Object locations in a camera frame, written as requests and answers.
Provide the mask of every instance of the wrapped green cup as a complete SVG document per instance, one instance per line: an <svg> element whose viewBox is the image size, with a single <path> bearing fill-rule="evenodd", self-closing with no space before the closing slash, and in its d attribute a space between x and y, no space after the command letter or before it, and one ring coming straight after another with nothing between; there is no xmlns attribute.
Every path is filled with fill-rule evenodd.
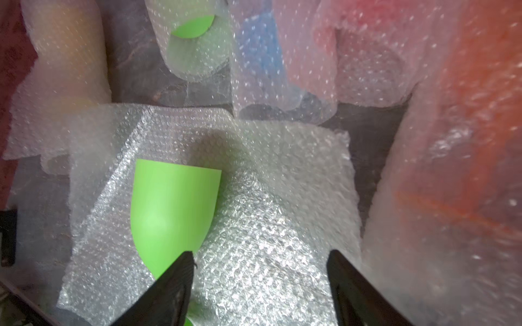
<svg viewBox="0 0 522 326"><path fill-rule="evenodd" d="M155 278L184 251L197 252L210 229L220 170L136 161L130 230Z"/></svg>
<svg viewBox="0 0 522 326"><path fill-rule="evenodd" d="M194 18L176 28L172 35L182 39L195 39L205 34L213 22L214 15Z"/></svg>

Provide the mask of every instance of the black plastic piece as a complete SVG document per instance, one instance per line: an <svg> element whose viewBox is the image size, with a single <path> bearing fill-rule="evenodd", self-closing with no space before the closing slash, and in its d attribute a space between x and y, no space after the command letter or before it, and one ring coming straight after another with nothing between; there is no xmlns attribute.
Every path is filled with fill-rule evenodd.
<svg viewBox="0 0 522 326"><path fill-rule="evenodd" d="M2 256L2 267L11 267L15 263L16 224L16 210L0 211L0 233L2 234L0 254Z"/></svg>
<svg viewBox="0 0 522 326"><path fill-rule="evenodd" d="M326 269L339 326L413 326L338 250Z"/></svg>
<svg viewBox="0 0 522 326"><path fill-rule="evenodd" d="M194 257L186 251L111 326L183 326L194 279Z"/></svg>

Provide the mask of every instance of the pink bubble wrap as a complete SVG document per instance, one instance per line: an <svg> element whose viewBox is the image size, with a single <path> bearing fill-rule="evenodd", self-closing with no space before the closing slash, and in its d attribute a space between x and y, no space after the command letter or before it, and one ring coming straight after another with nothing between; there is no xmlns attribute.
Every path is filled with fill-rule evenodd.
<svg viewBox="0 0 522 326"><path fill-rule="evenodd" d="M323 98L400 104L419 68L440 0L274 0L290 81Z"/></svg>
<svg viewBox="0 0 522 326"><path fill-rule="evenodd" d="M430 40L433 73L383 171L364 271L416 325L519 325L522 2L446 5L437 31L452 42Z"/></svg>

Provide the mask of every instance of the bubble-wrapped object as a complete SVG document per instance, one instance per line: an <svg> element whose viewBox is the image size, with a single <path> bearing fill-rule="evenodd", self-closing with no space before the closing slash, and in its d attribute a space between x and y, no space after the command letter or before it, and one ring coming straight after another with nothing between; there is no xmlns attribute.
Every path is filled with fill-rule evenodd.
<svg viewBox="0 0 522 326"><path fill-rule="evenodd" d="M233 0L229 10L234 39L231 83L235 115L313 124L332 117L335 99L320 99L289 80L272 1Z"/></svg>
<svg viewBox="0 0 522 326"><path fill-rule="evenodd" d="M427 57L437 69L383 171L363 270L416 325L520 325L522 3L444 5L453 44Z"/></svg>
<svg viewBox="0 0 522 326"><path fill-rule="evenodd" d="M232 102L228 65L199 82L188 82L170 73L144 0L100 1L98 6L113 102L176 107Z"/></svg>
<svg viewBox="0 0 522 326"><path fill-rule="evenodd" d="M161 56L176 76L201 81L221 69L230 56L230 23L225 0L145 0ZM184 39L172 34L181 25L214 15L201 36Z"/></svg>
<svg viewBox="0 0 522 326"><path fill-rule="evenodd" d="M37 55L23 27L20 1L0 5L0 154L7 147L9 106L17 86L29 73ZM0 208L4 209L16 170L16 161L0 158Z"/></svg>
<svg viewBox="0 0 522 326"><path fill-rule="evenodd" d="M439 0L274 1L289 80L322 99L405 101L439 17Z"/></svg>
<svg viewBox="0 0 522 326"><path fill-rule="evenodd" d="M38 54L11 105L5 159L41 155L48 173L67 173L66 116L110 103L105 44L94 0L22 0L24 22Z"/></svg>
<svg viewBox="0 0 522 326"><path fill-rule="evenodd" d="M92 122L109 113L113 132ZM225 110L101 106L75 120L70 175L73 257L59 305L108 325L153 278L136 252L130 203L137 158L217 168L212 226L195 256L195 325L336 325L329 251L360 265L347 134L233 119ZM96 156L99 143L114 149Z"/></svg>

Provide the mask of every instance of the orange object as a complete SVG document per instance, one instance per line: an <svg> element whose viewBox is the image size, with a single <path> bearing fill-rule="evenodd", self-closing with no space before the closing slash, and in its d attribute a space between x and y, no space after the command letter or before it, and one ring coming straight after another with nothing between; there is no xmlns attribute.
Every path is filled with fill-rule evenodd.
<svg viewBox="0 0 522 326"><path fill-rule="evenodd" d="M460 128L467 130L468 138L445 157L420 162L414 177L406 178L414 186L404 185L397 197L454 222L466 219L487 232L522 240L522 230L509 222L511 216L483 209L489 196L504 191L505 185L495 179L497 166L508 155L506 147L522 140L516 138L522 131L522 2L473 0L461 21L438 84L434 134ZM458 152L467 155L468 162L459 161Z"/></svg>

